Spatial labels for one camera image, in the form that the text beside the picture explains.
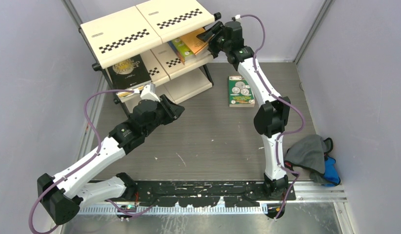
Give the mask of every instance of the orange book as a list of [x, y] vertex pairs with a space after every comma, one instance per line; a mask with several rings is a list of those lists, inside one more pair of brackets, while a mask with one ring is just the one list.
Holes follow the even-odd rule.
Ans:
[[202, 53], [206, 48], [208, 48], [208, 42], [203, 42], [196, 37], [203, 32], [205, 32], [205, 29], [200, 28], [180, 37], [180, 39], [195, 55]]

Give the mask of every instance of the checkerboard pattern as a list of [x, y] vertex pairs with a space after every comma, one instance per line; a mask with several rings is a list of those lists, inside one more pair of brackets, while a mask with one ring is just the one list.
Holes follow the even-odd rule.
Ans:
[[175, 59], [173, 59], [173, 60], [170, 60], [170, 61], [166, 62], [166, 64], [167, 64], [169, 67], [175, 66], [175, 65], [177, 65], [177, 64], [179, 64], [179, 63], [181, 63], [181, 61], [180, 61], [180, 59], [178, 59], [178, 58], [175, 58]]
[[99, 47], [100, 52], [102, 54], [106, 53], [107, 51], [112, 51], [113, 49], [119, 48], [122, 45], [125, 45], [127, 43], [131, 43], [132, 41], [135, 41], [139, 38], [142, 38], [146, 35], [149, 35], [150, 33], [147, 31], [147, 29], [143, 29], [142, 31], [139, 31], [135, 34], [130, 35], [129, 37], [125, 37], [123, 39], [120, 39], [118, 41], [112, 42], [111, 44], [107, 44], [105, 46]]
[[168, 21], [163, 21], [162, 23], [158, 23], [157, 26], [160, 29], [163, 29], [169, 27], [170, 25], [180, 23], [182, 21], [185, 21], [200, 14], [202, 14], [202, 11], [200, 11], [200, 9], [197, 8], [194, 11], [190, 11], [189, 13], [185, 13], [184, 15], [180, 15], [179, 17], [174, 17], [173, 19], [169, 19]]
[[160, 73], [160, 71], [158, 70], [157, 67], [155, 67], [155, 68], [149, 70], [149, 75], [151, 75], [151, 76], [154, 76], [154, 75], [156, 75], [157, 73]]

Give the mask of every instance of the gray wood floor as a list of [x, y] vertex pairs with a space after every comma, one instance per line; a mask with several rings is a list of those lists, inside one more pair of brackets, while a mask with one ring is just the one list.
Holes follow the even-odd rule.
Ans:
[[[315, 133], [304, 92], [299, 87], [297, 68], [293, 63], [260, 65], [277, 91], [289, 96], [306, 118], [302, 132], [284, 138], [286, 152], [296, 141]], [[263, 179], [265, 157], [264, 150], [259, 149], [263, 143], [253, 125], [258, 106], [230, 108], [227, 78], [238, 73], [227, 63], [211, 63], [208, 67], [215, 86], [181, 103], [186, 110], [177, 121], [158, 127], [143, 145], [107, 167], [96, 179], [108, 179], [119, 172], [136, 180]], [[112, 102], [112, 96], [107, 96], [97, 126], [100, 135], [106, 136], [125, 120], [121, 107]], [[300, 125], [299, 116], [291, 110], [286, 130]], [[308, 174], [300, 179], [308, 179]]]

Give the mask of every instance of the gray cloth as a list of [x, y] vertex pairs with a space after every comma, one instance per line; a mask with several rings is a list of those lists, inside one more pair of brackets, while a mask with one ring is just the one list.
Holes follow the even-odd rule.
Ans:
[[312, 169], [324, 174], [324, 152], [328, 150], [322, 137], [309, 135], [295, 143], [287, 152], [284, 161], [290, 162], [293, 166], [300, 166]]

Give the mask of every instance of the gray wall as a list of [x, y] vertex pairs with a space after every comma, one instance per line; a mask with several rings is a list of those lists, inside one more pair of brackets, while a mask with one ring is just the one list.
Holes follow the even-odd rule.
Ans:
[[0, 1], [0, 234], [30, 233], [37, 178], [74, 162], [100, 77], [93, 62], [60, 1]]
[[299, 72], [360, 233], [401, 233], [401, 0], [335, 1]]
[[[117, 12], [146, 0], [72, 0], [84, 21]], [[255, 14], [264, 22], [267, 38], [260, 61], [293, 61], [324, 0], [198, 0], [210, 13], [221, 12], [222, 22], [240, 14]], [[245, 43], [261, 44], [261, 27], [255, 19], [243, 23]], [[225, 56], [216, 61], [226, 61]]]

